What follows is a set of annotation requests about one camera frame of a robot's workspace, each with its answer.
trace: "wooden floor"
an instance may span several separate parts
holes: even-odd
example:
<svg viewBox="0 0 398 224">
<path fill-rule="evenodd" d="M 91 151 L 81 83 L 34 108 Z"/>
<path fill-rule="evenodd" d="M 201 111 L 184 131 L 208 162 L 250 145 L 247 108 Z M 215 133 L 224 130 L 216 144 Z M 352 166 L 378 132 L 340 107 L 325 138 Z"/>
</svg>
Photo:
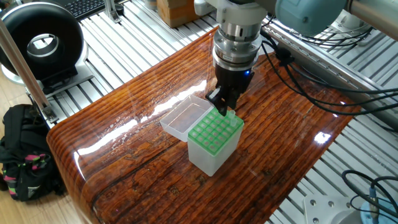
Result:
<svg viewBox="0 0 398 224">
<path fill-rule="evenodd" d="M 0 120 L 10 106 L 26 103 L 30 104 L 30 100 L 25 88 L 11 83 L 0 72 Z M 4 125 L 0 122 L 0 138 L 3 136 Z M 79 224 L 81 221 L 68 194 L 62 197 L 51 194 L 33 202 L 18 202 L 8 192 L 0 192 L 0 223 Z"/>
</svg>

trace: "wooden table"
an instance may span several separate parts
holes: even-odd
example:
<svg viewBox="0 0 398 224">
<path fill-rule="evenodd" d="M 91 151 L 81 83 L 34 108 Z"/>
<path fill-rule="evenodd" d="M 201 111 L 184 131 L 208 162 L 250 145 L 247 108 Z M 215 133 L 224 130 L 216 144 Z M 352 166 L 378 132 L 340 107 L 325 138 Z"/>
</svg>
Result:
<svg viewBox="0 0 398 224">
<path fill-rule="evenodd" d="M 208 177 L 159 119 L 189 94 L 204 98 L 214 88 L 213 32 L 51 129 L 67 189 L 93 223 L 262 224 L 351 119 L 289 90 L 261 56 L 238 101 L 245 122 L 238 148 Z M 349 102 L 302 83 L 321 100 Z"/>
</svg>

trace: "metal bracket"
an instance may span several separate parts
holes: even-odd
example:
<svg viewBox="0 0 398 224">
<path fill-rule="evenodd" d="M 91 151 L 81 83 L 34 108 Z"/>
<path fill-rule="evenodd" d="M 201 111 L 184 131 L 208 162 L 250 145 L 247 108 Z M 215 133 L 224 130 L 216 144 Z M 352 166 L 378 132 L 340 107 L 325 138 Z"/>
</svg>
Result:
<svg viewBox="0 0 398 224">
<path fill-rule="evenodd" d="M 55 115 L 54 111 L 51 109 L 51 106 L 46 106 L 42 111 L 43 111 L 44 116 L 46 116 L 47 120 L 50 123 L 53 124 L 59 120 L 57 115 Z"/>
<path fill-rule="evenodd" d="M 337 224 L 354 212 L 348 197 L 327 195 L 308 195 L 304 199 L 305 219 L 307 224 Z"/>
<path fill-rule="evenodd" d="M 114 0 L 104 0 L 105 3 L 105 14 L 114 22 L 121 22 L 116 7 L 114 5 Z"/>
</svg>

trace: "black backpack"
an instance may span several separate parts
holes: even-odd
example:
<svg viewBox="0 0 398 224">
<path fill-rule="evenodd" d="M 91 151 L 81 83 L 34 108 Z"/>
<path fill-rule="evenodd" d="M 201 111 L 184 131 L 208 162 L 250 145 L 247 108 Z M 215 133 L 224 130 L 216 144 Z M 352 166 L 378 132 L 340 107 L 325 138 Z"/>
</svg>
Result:
<svg viewBox="0 0 398 224">
<path fill-rule="evenodd" d="M 45 140 L 48 129 L 32 105 L 17 105 L 4 115 L 5 136 L 0 141 L 3 179 L 11 197 L 34 200 L 65 189 Z"/>
</svg>

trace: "pipette tip box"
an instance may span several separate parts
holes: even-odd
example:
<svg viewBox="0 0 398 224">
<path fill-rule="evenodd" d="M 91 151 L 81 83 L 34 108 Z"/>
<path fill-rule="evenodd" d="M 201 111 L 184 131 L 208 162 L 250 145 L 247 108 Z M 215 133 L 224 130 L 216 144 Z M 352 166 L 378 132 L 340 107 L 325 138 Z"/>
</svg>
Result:
<svg viewBox="0 0 398 224">
<path fill-rule="evenodd" d="M 212 176 L 235 151 L 244 122 L 229 111 L 219 114 L 208 101 L 190 95 L 160 120 L 164 131 L 188 141 L 190 162 Z"/>
<path fill-rule="evenodd" d="M 214 108 L 188 134 L 189 160 L 212 176 L 235 151 L 243 124 L 231 111 L 224 117 Z"/>
</svg>

